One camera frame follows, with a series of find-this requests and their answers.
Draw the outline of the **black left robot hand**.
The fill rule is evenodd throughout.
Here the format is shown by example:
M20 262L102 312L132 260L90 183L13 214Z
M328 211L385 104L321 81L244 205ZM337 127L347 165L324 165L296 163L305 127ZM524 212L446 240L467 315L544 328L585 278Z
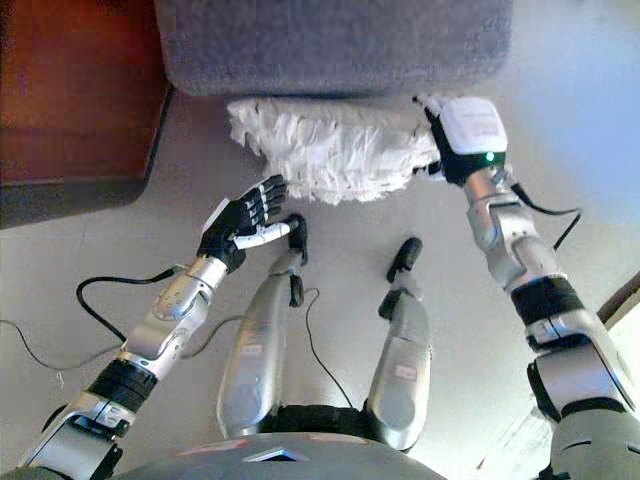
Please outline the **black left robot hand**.
M220 260L228 274L237 270L244 263L246 254L237 247L235 238L255 235L258 227L265 226L271 217L280 213L286 195L284 177L274 175L241 197L222 202L202 234L197 256Z

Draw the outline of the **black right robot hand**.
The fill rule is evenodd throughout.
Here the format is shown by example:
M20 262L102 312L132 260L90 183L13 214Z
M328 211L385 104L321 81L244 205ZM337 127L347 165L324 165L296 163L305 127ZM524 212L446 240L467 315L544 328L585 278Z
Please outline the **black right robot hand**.
M430 180L462 187L479 170L505 166L508 137L490 100L419 95L413 103L423 111L438 153L423 168Z

